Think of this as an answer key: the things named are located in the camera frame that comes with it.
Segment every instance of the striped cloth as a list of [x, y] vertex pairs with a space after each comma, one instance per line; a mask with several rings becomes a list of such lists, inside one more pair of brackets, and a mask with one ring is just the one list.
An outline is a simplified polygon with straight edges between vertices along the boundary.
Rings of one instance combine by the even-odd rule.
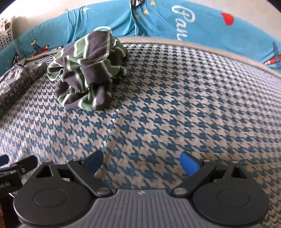
[[112, 79], [126, 75], [128, 52], [106, 31], [87, 34], [58, 52], [47, 68], [58, 82], [54, 94], [65, 108], [101, 110], [112, 101]]

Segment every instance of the metal bolt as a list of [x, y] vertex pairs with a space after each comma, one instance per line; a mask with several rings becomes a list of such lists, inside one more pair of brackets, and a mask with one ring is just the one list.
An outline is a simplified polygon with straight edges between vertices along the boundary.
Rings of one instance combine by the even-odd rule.
[[175, 188], [174, 193], [176, 195], [184, 195], [187, 193], [187, 190], [185, 188]]
[[110, 189], [107, 187], [99, 188], [97, 190], [97, 194], [99, 195], [107, 195], [108, 193], [110, 193]]

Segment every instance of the bed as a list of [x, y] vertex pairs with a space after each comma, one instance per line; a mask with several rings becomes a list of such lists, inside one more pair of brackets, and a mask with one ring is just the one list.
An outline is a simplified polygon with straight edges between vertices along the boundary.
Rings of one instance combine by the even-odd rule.
[[[97, 177], [111, 188], [168, 188], [186, 174], [182, 151], [238, 160], [270, 199], [266, 227], [280, 227], [281, 77], [264, 65], [176, 40], [121, 38], [127, 77], [103, 111], [63, 108], [46, 74], [0, 119], [0, 152], [57, 164], [97, 149]], [[26, 65], [52, 60], [43, 53]]]

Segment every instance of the pillow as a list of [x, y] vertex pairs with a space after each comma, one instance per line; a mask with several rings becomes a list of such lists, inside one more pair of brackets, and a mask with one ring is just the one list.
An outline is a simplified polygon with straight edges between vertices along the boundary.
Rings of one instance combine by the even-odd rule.
[[108, 1], [47, 20], [22, 34], [16, 42], [23, 55], [30, 57], [75, 42], [92, 31], [111, 31], [113, 36], [124, 37], [138, 35], [137, 29], [129, 1]]
[[13, 40], [0, 51], [0, 77], [23, 58], [18, 44]]
[[131, 2], [131, 11], [142, 36], [176, 39], [226, 50], [281, 73], [281, 42], [240, 18], [188, 1]]

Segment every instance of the houndstooth blanket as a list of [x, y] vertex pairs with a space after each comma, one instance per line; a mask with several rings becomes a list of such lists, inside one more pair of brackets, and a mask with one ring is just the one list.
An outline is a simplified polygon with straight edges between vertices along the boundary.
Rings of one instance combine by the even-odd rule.
[[175, 187], [185, 177], [182, 151], [239, 160], [270, 199], [265, 226], [280, 227], [281, 79], [197, 49], [124, 46], [129, 75], [109, 109], [63, 108], [45, 75], [0, 119], [0, 152], [65, 163], [101, 148], [97, 176], [112, 188]]

